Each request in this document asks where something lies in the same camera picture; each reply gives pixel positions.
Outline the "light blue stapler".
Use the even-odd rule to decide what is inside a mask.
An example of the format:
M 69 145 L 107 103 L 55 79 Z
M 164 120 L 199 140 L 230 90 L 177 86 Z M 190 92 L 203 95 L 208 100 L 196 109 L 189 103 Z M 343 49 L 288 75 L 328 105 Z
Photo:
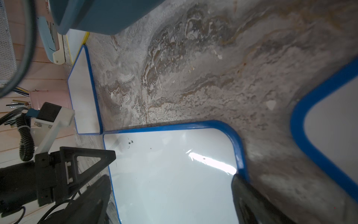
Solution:
M 57 32 L 54 23 L 41 16 L 37 18 L 37 26 L 49 61 L 57 65 L 64 64 L 63 37 Z

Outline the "blue-framed whiteboard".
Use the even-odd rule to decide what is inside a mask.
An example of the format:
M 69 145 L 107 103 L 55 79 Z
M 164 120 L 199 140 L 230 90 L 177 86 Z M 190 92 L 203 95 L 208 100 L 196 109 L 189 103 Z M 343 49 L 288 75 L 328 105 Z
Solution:
M 326 79 L 295 106 L 297 146 L 354 200 L 358 199 L 358 60 Z
M 86 45 L 82 45 L 69 74 L 68 88 L 79 135 L 101 135 L 102 120 Z
M 244 146 L 228 124 L 201 121 L 105 132 L 122 224 L 237 224 L 231 183 L 249 179 Z

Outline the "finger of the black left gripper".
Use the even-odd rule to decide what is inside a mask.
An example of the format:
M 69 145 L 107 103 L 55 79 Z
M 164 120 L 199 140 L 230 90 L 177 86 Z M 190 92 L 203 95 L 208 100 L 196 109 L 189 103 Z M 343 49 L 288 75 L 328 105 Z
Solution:
M 79 191 L 116 159 L 110 150 L 60 147 L 57 151 L 57 202 Z

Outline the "pink pencil cup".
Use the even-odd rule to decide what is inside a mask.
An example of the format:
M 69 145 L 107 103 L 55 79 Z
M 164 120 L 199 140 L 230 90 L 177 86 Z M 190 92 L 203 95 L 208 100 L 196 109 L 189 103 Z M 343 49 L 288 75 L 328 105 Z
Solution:
M 31 91 L 29 93 L 31 107 L 40 110 L 45 102 L 72 109 L 70 95 L 67 90 Z

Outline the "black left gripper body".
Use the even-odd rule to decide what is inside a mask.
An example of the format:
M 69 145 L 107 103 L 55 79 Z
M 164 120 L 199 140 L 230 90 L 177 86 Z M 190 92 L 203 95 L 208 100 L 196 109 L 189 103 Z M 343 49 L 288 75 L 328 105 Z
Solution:
M 1 213 L 13 214 L 22 206 L 37 201 L 39 206 L 60 203 L 58 152 L 41 153 L 35 160 L 1 168 Z

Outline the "yellow-framed whiteboard far left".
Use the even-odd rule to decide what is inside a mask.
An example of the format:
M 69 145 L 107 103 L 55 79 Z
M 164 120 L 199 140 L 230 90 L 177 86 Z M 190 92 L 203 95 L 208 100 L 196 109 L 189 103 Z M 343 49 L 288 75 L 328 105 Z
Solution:
M 70 29 L 66 34 L 66 40 L 68 44 L 70 61 L 74 64 L 77 55 L 88 39 L 90 32 Z

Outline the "teal plastic storage box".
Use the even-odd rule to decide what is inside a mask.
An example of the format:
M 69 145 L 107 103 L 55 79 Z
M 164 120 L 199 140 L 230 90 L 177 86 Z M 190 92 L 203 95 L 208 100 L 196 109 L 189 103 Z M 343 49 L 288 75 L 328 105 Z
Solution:
M 63 0 L 49 1 L 58 33 L 70 29 L 115 35 L 141 19 L 162 0 Z

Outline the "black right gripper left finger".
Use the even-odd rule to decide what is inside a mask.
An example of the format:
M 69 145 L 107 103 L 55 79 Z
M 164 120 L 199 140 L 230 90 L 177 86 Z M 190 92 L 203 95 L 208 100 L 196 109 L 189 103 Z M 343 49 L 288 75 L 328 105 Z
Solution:
M 100 177 L 76 200 L 63 210 L 52 215 L 49 210 L 39 221 L 40 224 L 108 224 L 106 209 L 111 195 L 109 176 Z

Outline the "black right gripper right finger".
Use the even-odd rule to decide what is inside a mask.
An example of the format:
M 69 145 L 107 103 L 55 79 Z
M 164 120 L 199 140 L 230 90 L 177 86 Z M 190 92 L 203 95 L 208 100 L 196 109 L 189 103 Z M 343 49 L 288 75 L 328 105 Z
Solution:
M 239 174 L 231 183 L 233 201 L 240 224 L 294 224 Z

